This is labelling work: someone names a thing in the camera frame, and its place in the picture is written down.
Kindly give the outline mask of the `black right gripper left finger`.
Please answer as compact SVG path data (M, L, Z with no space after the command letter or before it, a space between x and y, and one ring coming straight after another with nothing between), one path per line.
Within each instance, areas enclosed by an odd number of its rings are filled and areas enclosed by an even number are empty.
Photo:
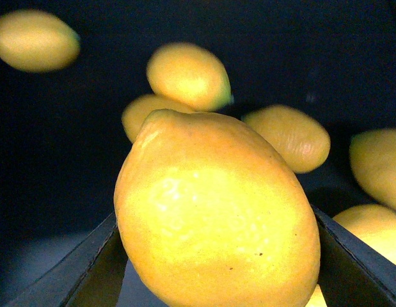
M114 213L7 306L116 306L127 254Z

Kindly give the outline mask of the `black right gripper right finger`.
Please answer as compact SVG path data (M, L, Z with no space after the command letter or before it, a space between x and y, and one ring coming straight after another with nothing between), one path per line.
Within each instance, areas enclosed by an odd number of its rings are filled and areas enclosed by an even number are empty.
M321 242L318 284L328 306L396 307L396 265L312 206Z

